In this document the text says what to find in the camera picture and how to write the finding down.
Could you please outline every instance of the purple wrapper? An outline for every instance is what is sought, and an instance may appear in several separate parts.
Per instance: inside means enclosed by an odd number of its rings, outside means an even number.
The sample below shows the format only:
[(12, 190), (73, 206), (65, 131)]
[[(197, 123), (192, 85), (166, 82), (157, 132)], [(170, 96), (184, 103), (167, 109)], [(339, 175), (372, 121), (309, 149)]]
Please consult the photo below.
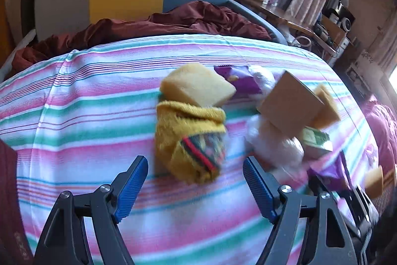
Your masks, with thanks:
[(236, 87), (236, 94), (262, 93), (247, 66), (220, 65), (215, 66), (214, 70)]

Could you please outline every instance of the striped bedsheet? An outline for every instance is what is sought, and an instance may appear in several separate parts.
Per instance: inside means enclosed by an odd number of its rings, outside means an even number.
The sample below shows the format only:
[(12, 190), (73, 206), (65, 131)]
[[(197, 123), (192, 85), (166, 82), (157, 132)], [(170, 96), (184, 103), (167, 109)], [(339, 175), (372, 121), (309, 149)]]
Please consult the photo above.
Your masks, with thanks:
[[(119, 225), (136, 264), (255, 264), (271, 225), (261, 217), (242, 172), (243, 159), (251, 154), (244, 135), (247, 119), (257, 113), (254, 103), (238, 98), (224, 106), (230, 143), (213, 183), (187, 186), (155, 161), (159, 85), (187, 62), (256, 64), (276, 78), (287, 69), (311, 89), (325, 83), (342, 121), (328, 129), (335, 152), (315, 167), (326, 167), (343, 149), (353, 182), (362, 182), (369, 167), (366, 149), (376, 148), (374, 137), (345, 85), (312, 53), (209, 35), (147, 37), (75, 50), (0, 84), (0, 138), (18, 153), (19, 205), (33, 252), (60, 192), (92, 192), (141, 154), (149, 161), (149, 174), (130, 216)], [(307, 181), (286, 174), (279, 180), (295, 189)], [(91, 253), (101, 264), (92, 223), (85, 222)], [(303, 229), (304, 223), (291, 264)]]

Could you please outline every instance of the metal bolt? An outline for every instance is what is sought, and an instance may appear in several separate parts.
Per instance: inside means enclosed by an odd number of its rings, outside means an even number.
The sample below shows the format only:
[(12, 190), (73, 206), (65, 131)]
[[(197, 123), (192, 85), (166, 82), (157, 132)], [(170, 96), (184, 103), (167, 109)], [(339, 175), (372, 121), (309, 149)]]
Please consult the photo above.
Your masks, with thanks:
[(61, 197), (62, 199), (69, 198), (69, 196), (70, 196), (70, 191), (63, 191), (63, 192), (60, 194), (60, 197)]
[(322, 192), (320, 194), (320, 197), (323, 199), (329, 199), (330, 198), (330, 194), (328, 192)]
[(285, 184), (280, 187), (280, 190), (283, 191), (284, 193), (290, 193), (292, 191), (292, 188), (290, 186), (286, 186)]
[(110, 185), (104, 184), (104, 185), (100, 186), (99, 189), (100, 189), (102, 192), (109, 192), (109, 191), (110, 191)]

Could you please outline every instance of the yellow sponge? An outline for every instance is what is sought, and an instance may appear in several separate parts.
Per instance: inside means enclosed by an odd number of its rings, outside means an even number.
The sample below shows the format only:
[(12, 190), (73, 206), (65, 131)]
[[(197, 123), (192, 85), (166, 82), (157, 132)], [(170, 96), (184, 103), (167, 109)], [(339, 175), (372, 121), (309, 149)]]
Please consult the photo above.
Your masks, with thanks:
[(187, 63), (163, 79), (160, 91), (167, 100), (199, 107), (220, 107), (236, 92), (223, 77), (200, 63)]
[(324, 84), (319, 84), (314, 90), (314, 94), (323, 102), (324, 107), (320, 110), (317, 116), (309, 123), (309, 127), (316, 129), (323, 129), (340, 121), (338, 108), (332, 95), (328, 92)]

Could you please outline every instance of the wooden table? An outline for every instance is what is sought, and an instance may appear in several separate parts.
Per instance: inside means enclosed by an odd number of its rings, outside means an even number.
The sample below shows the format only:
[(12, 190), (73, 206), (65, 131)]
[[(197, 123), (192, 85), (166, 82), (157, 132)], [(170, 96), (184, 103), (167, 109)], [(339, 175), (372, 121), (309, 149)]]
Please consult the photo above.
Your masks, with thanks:
[(235, 1), (245, 6), (250, 6), (256, 11), (265, 14), (266, 20), (271, 25), (275, 27), (286, 25), (289, 28), (300, 31), (306, 36), (313, 38), (323, 48), (323, 50), (328, 54), (330, 54), (331, 56), (334, 57), (337, 54), (334, 48), (326, 44), (320, 37), (318, 37), (312, 31), (310, 26), (301, 26), (300, 24), (298, 24), (298, 22), (295, 22), (295, 19), (292, 16), (286, 14), (285, 11), (282, 10), (281, 8), (264, 5), (259, 0), (235, 0)]

